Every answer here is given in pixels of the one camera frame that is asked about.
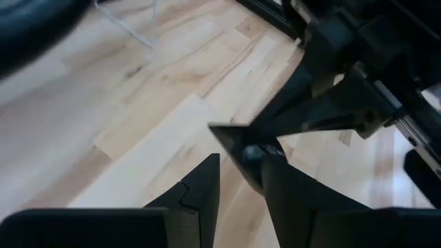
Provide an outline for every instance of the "chair leg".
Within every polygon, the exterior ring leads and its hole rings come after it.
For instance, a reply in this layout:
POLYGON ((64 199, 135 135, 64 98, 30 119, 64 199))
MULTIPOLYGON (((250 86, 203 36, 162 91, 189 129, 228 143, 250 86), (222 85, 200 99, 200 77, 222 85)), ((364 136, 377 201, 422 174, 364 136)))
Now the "chair leg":
POLYGON ((134 31, 126 22, 120 20, 118 17, 116 17, 114 14, 112 14, 105 6, 102 6, 99 3, 99 0, 94 0, 94 4, 96 9, 104 14, 113 24, 117 25, 118 27, 125 30, 127 33, 132 35, 135 39, 137 39, 139 42, 141 42, 144 45, 147 45, 151 48, 154 47, 154 43, 156 40, 156 20, 158 15, 158 0, 153 0, 153 17, 152 17, 152 35, 150 40, 146 37, 140 35, 136 31, 134 31))

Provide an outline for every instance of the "wooden floor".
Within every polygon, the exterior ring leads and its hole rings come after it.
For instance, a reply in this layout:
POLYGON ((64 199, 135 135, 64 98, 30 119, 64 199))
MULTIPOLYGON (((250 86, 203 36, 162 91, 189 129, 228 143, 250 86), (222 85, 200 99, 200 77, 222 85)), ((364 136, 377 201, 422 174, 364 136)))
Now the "wooden floor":
MULTIPOLYGON (((298 65, 296 43, 232 0, 161 0, 151 50, 95 10, 0 85, 0 219, 30 207, 141 207, 220 153, 216 247, 277 247, 265 201, 207 123, 248 123, 298 65)), ((143 34, 152 1, 111 9, 143 34)), ((430 207, 394 128, 281 138, 290 163, 371 207, 430 207)))

